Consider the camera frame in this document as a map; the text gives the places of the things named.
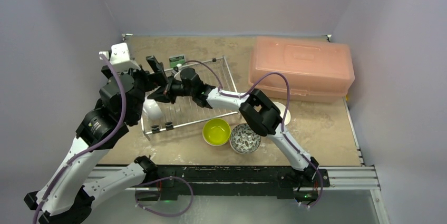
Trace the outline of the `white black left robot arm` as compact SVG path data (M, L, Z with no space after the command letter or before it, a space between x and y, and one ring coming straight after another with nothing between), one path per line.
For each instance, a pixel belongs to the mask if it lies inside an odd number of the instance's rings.
M155 184L157 165L147 156L102 179L87 182L98 162L142 116L145 94L167 82L162 63L147 57L151 71L125 59L106 59L108 82L76 130L72 145L50 181L24 201L34 211L33 223L82 223L104 201L126 188Z

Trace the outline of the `white orange bowl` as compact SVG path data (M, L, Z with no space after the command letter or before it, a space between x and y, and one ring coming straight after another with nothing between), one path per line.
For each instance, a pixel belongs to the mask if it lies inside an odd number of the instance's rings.
M285 118L284 125L287 125L291 120L290 111L287 111L287 113L285 114L286 106L284 104L282 104L280 102L275 102L275 101L273 102L273 104L279 108L280 116L282 118Z

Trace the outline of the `plain white bowl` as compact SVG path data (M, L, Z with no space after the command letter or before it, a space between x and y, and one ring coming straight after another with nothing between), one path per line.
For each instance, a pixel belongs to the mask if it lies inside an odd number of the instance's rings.
M161 108L157 104L157 102L153 99L146 99L143 103L143 113L150 120L158 120L163 117L163 112Z

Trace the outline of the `black white patterned bowl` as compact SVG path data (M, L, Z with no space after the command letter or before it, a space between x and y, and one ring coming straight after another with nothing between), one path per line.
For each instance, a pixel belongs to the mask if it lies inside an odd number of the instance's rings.
M229 142L235 152L250 154L259 148L261 136L255 133L247 123L243 123L232 129Z

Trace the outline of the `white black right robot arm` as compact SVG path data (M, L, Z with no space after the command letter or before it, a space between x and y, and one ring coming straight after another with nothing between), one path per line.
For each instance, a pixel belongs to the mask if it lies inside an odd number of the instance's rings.
M307 186L316 178L324 180L316 159L287 130L278 106L254 85L246 93L225 91L203 82L193 68L187 67L181 70L179 80L166 76L163 70L149 73L149 90L149 98L162 103L175 103L177 97L188 96L201 108L238 111L256 134L268 138L283 153L300 184Z

